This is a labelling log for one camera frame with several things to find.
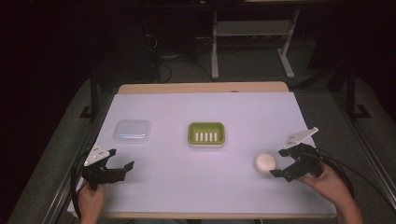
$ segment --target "container lid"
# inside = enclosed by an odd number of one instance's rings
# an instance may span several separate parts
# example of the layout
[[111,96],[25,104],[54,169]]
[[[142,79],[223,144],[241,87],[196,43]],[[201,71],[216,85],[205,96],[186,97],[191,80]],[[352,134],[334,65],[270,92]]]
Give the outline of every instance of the container lid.
[[145,143],[149,139],[150,123],[144,119],[122,119],[117,123],[113,138],[118,144]]

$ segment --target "green tray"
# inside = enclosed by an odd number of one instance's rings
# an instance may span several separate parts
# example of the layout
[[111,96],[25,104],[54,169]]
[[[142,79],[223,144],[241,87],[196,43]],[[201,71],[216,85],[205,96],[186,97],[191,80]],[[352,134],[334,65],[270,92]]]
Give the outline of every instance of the green tray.
[[188,138],[192,147],[222,147],[224,125],[220,122],[193,122],[189,126]]

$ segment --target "table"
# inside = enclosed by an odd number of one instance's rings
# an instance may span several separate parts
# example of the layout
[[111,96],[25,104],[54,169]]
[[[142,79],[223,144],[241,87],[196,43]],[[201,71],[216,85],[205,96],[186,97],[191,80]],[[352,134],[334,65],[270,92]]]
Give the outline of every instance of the table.
[[[122,119],[149,120],[148,141],[116,144],[112,134]],[[187,130],[194,121],[222,122],[225,145],[190,147]],[[117,149],[107,168],[135,163],[125,181],[107,185],[103,216],[334,217],[333,205],[309,187],[254,169],[254,159],[261,153],[274,155],[277,168],[292,164],[291,158],[280,158],[277,151],[288,133],[304,130],[295,97],[281,82],[122,86],[96,143]],[[305,143],[314,144],[312,139]],[[74,212],[72,205],[68,211]]]

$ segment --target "human hand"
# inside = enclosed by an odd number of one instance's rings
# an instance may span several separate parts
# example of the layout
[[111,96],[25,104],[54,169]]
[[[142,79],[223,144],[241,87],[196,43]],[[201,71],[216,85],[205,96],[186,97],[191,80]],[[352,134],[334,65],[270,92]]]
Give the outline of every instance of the human hand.
[[347,185],[331,167],[323,162],[320,165],[323,173],[319,177],[311,178],[303,175],[298,180],[334,204],[337,209],[338,223],[363,223],[361,211],[350,195]]
[[81,213],[81,224],[95,224],[106,201],[105,185],[98,185],[97,190],[91,188],[90,183],[86,183],[78,193],[78,207]]
[[325,163],[321,162],[320,165],[323,170],[320,176],[311,178],[303,175],[298,180],[315,190],[336,207],[354,201],[341,177]]

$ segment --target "gray floor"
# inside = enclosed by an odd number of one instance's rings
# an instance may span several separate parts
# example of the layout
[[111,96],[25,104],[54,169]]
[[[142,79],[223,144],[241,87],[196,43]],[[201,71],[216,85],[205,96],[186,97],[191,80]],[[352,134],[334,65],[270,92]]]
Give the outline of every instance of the gray floor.
[[[288,85],[300,83],[317,72],[306,69],[314,46],[314,40],[291,43],[288,56],[296,75],[295,79],[286,78],[276,55],[277,44],[272,43],[257,48],[250,46],[234,53],[221,53],[219,55],[219,82],[284,81]],[[172,69],[169,82],[211,81],[207,74],[210,73],[210,53],[207,50],[197,55],[197,63],[186,62],[186,60],[186,58],[177,58],[165,63]],[[163,79],[166,79],[169,70],[165,67],[160,70]],[[354,127],[358,126],[375,149],[376,155],[388,171],[390,178],[395,180],[395,122],[375,99],[369,85],[361,80],[357,83],[356,103],[364,105],[372,117],[359,119],[355,123],[351,122],[343,108],[342,99],[345,98],[345,94],[327,91],[326,84],[329,78],[325,77],[304,90],[294,91],[308,128],[319,128],[319,132],[313,136],[317,146],[327,150],[335,158],[355,168],[380,186],[358,134],[355,132]],[[62,194],[59,191],[60,185],[65,178],[68,178],[64,174],[69,169],[77,150],[86,144],[87,140],[84,136],[90,130],[98,128],[94,122],[79,118],[83,107],[90,104],[89,87],[90,83],[87,81],[65,111],[58,129],[52,136],[8,223],[78,223],[77,219],[64,210],[59,217],[56,216],[57,214],[52,217],[53,214],[49,212],[49,209],[54,206],[61,208],[63,204],[66,206],[69,204],[69,201],[57,204],[54,199]],[[101,99],[105,98],[111,99],[111,96],[102,95]],[[104,113],[106,113],[108,102],[109,100],[102,102]],[[361,208],[364,223],[396,223],[396,216],[378,194],[361,178],[349,171],[346,172],[355,186],[356,201]],[[126,224],[132,221],[104,219],[100,223]],[[336,223],[336,220],[264,220],[263,223]]]

